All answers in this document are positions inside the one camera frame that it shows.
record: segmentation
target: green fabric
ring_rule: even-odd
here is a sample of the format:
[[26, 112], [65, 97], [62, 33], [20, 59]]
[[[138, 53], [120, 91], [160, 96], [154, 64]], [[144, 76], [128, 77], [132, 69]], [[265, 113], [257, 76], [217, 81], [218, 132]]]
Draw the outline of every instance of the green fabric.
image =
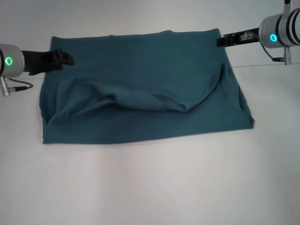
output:
[[218, 29], [52, 38], [75, 66], [45, 75], [44, 143], [112, 144], [253, 128]]

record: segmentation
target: white wall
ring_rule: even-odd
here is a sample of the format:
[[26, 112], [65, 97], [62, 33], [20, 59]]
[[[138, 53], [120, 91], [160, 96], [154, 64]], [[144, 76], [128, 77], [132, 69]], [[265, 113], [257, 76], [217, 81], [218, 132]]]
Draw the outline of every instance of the white wall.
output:
[[[281, 9], [280, 0], [0, 0], [0, 42], [47, 51], [51, 36], [228, 33]], [[228, 53], [234, 66], [270, 64], [258, 44]], [[24, 77], [33, 89], [0, 97], [0, 224], [298, 225], [300, 65], [234, 71], [253, 130], [92, 146], [42, 144], [43, 79]]]

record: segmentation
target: black cable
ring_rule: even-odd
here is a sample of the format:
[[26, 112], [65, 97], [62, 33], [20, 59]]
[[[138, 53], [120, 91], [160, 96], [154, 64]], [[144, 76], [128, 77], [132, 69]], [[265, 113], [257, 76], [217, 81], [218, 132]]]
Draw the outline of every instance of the black cable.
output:
[[279, 57], [279, 58], [273, 58], [270, 53], [267, 51], [267, 49], [263, 46], [260, 38], [258, 37], [257, 34], [253, 33], [253, 32], [247, 32], [248, 34], [252, 34], [254, 37], [256, 37], [259, 41], [259, 43], [261, 44], [262, 46], [262, 49], [264, 50], [264, 52], [272, 59], [273, 62], [284, 62], [285, 59], [283, 57]]
[[31, 83], [28, 83], [28, 82], [25, 82], [25, 81], [18, 81], [18, 80], [11, 79], [11, 78], [9, 78], [9, 80], [13, 81], [13, 82], [24, 83], [24, 84], [29, 85], [29, 87], [27, 87], [27, 86], [21, 86], [21, 87], [12, 87], [12, 88], [9, 88], [11, 91], [17, 92], [17, 91], [22, 91], [22, 90], [27, 90], [27, 89], [33, 88], [33, 85]]

